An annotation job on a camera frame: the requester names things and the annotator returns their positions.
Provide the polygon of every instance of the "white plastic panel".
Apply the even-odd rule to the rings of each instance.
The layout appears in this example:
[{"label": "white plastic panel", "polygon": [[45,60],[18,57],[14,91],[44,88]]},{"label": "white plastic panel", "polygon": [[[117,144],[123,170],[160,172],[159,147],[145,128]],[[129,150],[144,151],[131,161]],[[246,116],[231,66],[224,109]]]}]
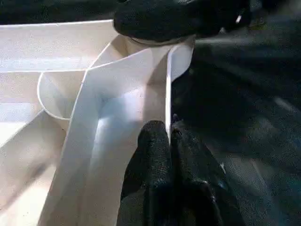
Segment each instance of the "white plastic panel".
[{"label": "white plastic panel", "polygon": [[[193,42],[185,43],[191,51]],[[166,73],[172,47],[147,48],[88,69],[39,225],[116,224],[124,172],[142,126],[161,120],[170,128]]]},{"label": "white plastic panel", "polygon": [[0,73],[0,147],[41,110],[35,92],[40,73]]},{"label": "white plastic panel", "polygon": [[[31,208],[34,210],[34,205],[29,206],[26,203],[26,200],[36,197],[22,194],[27,192],[33,181],[43,176],[43,172],[50,165],[57,164],[64,138],[64,130],[48,114],[41,111],[0,148],[0,225],[3,225],[2,221],[13,222],[14,219],[11,218],[14,217],[26,217],[26,213],[39,217],[39,212],[31,211]],[[49,183],[52,176],[49,175],[45,180],[49,180]],[[28,208],[27,212],[20,211],[20,206]]]},{"label": "white plastic panel", "polygon": [[0,72],[82,70],[117,33],[112,21],[0,26]]}]

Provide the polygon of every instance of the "gloved hand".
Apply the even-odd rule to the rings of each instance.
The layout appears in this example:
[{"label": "gloved hand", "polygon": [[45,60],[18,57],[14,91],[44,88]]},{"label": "gloved hand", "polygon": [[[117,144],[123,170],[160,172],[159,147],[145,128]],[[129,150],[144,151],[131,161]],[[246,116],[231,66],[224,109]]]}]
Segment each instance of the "gloved hand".
[{"label": "gloved hand", "polygon": [[128,0],[115,13],[114,26],[125,36],[164,42],[216,35],[222,27],[235,29],[250,20],[249,0]]},{"label": "gloved hand", "polygon": [[124,175],[117,226],[173,225],[173,184],[164,123],[150,121]]},{"label": "gloved hand", "polygon": [[225,174],[201,139],[175,123],[147,123],[125,172],[118,226],[243,226]]}]

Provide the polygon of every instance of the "white surface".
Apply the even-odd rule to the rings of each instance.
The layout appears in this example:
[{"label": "white surface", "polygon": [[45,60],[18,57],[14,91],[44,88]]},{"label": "white surface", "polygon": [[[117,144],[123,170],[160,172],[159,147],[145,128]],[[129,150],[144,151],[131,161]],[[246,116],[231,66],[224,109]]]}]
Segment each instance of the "white surface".
[{"label": "white surface", "polygon": [[0,73],[0,147],[41,110],[35,87],[40,73]]},{"label": "white surface", "polygon": [[42,73],[37,96],[43,109],[67,131],[85,71]]},{"label": "white surface", "polygon": [[112,21],[0,26],[0,72],[82,70],[116,36]]},{"label": "white surface", "polygon": [[[187,41],[190,51],[193,42]],[[147,48],[87,71],[39,225],[116,224],[124,172],[142,126],[161,120],[170,128],[166,77],[179,76],[191,60],[166,76],[172,47]]]},{"label": "white surface", "polygon": [[1,213],[18,201],[19,195],[46,167],[57,162],[64,137],[59,125],[41,111],[0,148]]}]

